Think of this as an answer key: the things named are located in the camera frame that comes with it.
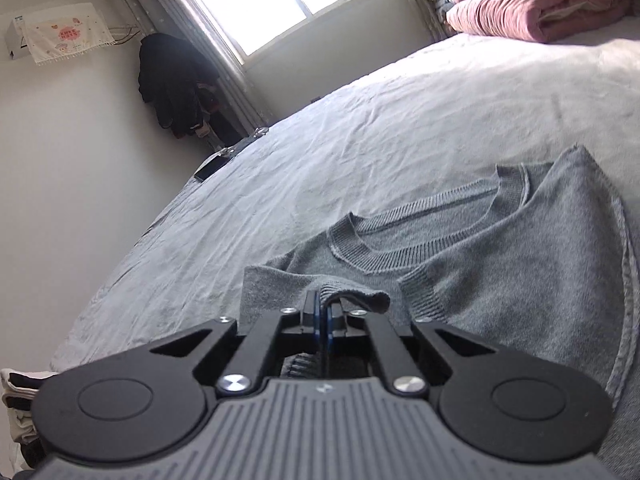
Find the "bed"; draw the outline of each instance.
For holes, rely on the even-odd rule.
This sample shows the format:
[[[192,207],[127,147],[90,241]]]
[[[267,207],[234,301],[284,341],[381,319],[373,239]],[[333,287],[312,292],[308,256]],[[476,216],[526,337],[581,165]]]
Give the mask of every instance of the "bed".
[[[349,211],[368,216],[575,143],[622,194],[640,248],[640,19],[554,45],[460,34],[429,46],[188,181],[76,320],[52,369],[237,317],[245,266]],[[640,374],[629,380],[640,388]],[[639,410],[619,409],[640,424]]]

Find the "ribbed neckline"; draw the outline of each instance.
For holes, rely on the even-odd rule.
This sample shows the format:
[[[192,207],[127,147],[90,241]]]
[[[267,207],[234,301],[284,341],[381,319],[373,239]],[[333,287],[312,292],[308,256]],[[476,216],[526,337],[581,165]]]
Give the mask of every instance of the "ribbed neckline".
[[[487,212],[472,225],[459,231],[433,238],[425,243],[390,251],[370,248],[360,237],[410,220],[446,206],[461,205],[487,195],[494,199]],[[453,244],[488,228],[511,215],[529,194],[529,179],[524,166],[496,166],[494,176],[476,180],[427,198],[363,218],[353,213],[343,217],[327,231],[332,252],[337,258],[374,274],[405,267],[415,267]]]

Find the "cable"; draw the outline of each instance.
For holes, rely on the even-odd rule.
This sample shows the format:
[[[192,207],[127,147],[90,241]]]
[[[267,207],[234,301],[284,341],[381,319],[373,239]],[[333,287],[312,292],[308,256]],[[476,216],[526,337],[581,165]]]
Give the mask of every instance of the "cable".
[[[137,31],[135,34],[132,34],[131,36],[128,36],[127,38],[124,38],[124,40],[120,40],[117,43],[114,43],[116,45],[124,45],[125,43],[128,43],[129,41],[133,40],[133,38],[135,38],[138,34],[140,34],[140,31]]]

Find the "white wall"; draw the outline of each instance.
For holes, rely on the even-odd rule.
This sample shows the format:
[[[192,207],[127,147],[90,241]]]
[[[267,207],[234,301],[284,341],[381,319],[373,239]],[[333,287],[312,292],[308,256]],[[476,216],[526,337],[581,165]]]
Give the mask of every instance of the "white wall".
[[[246,71],[283,119],[429,42],[408,0],[352,0],[284,37]]]
[[[38,67],[0,45],[0,367],[47,369],[81,309],[209,153],[162,130],[142,102],[139,46]],[[5,474],[8,441],[2,423]]]

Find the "window frame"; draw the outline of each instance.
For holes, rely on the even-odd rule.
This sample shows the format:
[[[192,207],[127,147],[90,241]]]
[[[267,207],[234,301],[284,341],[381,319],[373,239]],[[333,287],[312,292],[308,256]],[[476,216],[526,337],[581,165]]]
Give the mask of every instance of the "window frame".
[[[206,16],[210,24],[220,33],[220,35],[226,41],[226,44],[228,45],[229,49],[236,56],[236,58],[238,58],[239,63],[243,65],[245,68],[248,68],[249,66],[257,62],[259,59],[263,58],[268,51],[270,51],[276,44],[280,43],[280,41],[284,40],[287,36],[290,36],[291,34],[295,34],[301,28],[308,27],[312,23],[316,22],[319,18],[322,18],[323,16],[326,16],[334,12],[335,9],[338,9],[339,7],[343,6],[347,2],[350,2],[351,0],[337,0],[334,3],[329,4],[328,6],[318,10],[318,12],[316,12],[315,14],[312,13],[307,8],[307,6],[302,0],[296,0],[296,3],[305,14],[305,19],[293,25],[293,27],[290,27],[287,30],[283,31],[282,33],[277,35],[275,38],[273,38],[271,41],[265,43],[263,46],[261,46],[251,54],[246,54],[242,49],[242,47],[238,44],[238,42],[231,35],[226,33],[222,24],[220,24],[215,19],[215,16],[211,12],[211,10],[209,10],[209,8],[204,4],[202,0],[194,0],[194,1],[200,7],[199,10]]]

